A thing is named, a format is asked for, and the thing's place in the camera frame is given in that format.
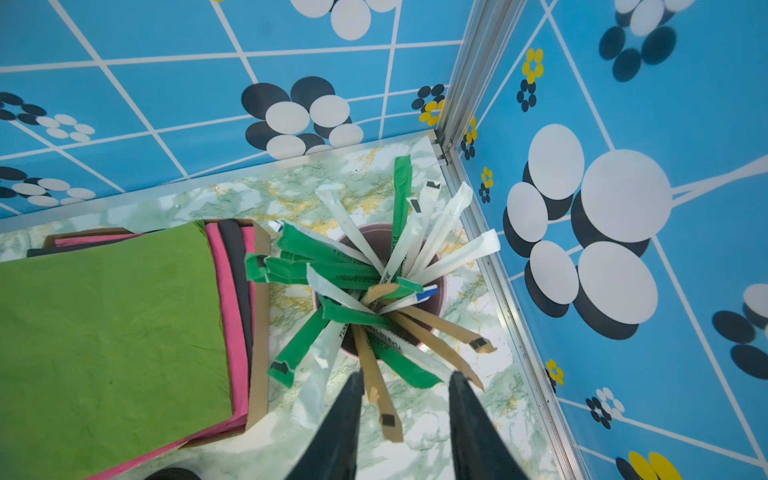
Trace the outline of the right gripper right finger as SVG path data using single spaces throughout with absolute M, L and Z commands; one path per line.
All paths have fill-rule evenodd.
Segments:
M 527 479 L 461 372 L 452 373 L 448 390 L 455 478 Z

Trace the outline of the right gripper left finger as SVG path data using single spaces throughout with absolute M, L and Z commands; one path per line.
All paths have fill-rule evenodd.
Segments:
M 363 373 L 351 374 L 287 480 L 356 478 L 363 392 Z

